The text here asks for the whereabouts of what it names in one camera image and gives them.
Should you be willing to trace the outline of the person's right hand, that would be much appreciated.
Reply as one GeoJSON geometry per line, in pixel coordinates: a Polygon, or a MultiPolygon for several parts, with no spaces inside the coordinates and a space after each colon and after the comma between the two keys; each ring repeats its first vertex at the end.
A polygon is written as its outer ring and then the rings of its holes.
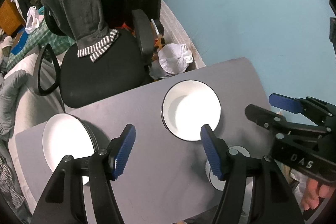
{"type": "Polygon", "coordinates": [[[320,198],[330,198],[335,191],[334,186],[322,185],[318,181],[308,178],[303,193],[301,206],[304,211],[314,210],[319,205],[320,198]]]}

